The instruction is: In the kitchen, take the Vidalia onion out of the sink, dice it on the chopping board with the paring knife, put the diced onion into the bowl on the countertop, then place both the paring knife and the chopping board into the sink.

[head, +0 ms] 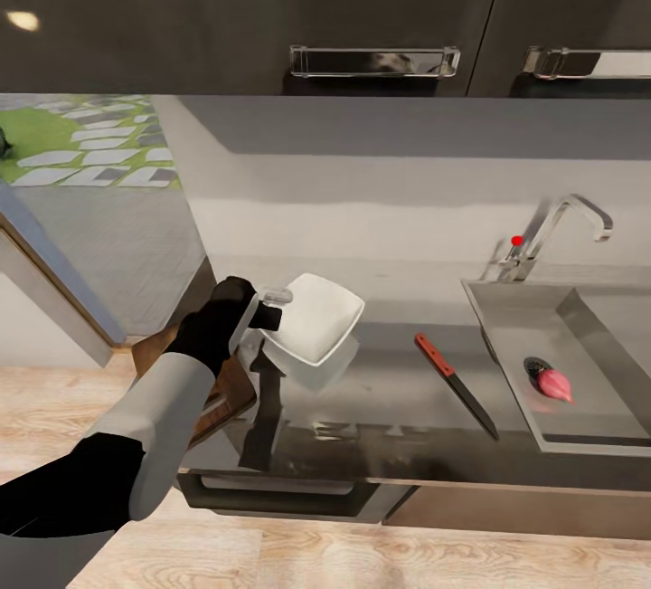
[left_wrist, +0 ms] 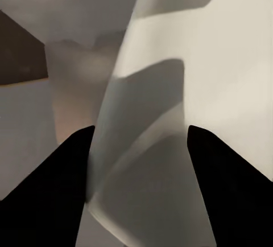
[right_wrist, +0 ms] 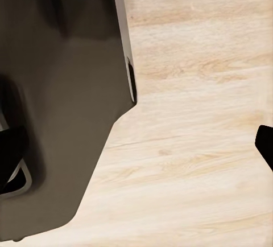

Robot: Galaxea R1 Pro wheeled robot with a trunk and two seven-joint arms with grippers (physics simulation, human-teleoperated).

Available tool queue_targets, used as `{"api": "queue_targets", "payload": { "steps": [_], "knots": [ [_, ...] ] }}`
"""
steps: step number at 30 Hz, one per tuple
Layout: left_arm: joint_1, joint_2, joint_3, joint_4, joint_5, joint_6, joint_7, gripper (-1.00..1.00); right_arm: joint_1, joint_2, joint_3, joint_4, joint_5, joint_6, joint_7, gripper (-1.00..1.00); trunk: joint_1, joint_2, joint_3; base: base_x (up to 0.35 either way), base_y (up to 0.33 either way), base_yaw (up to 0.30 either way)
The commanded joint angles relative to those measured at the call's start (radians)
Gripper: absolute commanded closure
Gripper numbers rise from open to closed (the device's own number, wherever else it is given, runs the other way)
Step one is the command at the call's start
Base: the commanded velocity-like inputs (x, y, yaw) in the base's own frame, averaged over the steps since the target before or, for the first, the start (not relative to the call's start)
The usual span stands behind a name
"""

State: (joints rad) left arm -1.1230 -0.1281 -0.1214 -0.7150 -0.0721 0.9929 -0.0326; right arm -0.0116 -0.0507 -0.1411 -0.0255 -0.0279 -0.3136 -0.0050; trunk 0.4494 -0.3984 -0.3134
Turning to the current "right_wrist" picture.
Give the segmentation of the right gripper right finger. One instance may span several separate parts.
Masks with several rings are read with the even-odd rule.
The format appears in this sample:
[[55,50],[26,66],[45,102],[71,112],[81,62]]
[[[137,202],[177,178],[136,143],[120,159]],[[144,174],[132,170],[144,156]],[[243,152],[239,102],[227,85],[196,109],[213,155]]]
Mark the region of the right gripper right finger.
[[260,125],[255,146],[273,171],[273,127]]

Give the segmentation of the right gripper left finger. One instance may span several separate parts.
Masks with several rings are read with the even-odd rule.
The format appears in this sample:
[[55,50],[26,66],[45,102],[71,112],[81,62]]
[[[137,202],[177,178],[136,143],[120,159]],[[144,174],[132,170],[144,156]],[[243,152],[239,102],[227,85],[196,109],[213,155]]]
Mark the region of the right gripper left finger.
[[0,131],[0,193],[30,146],[24,125]]

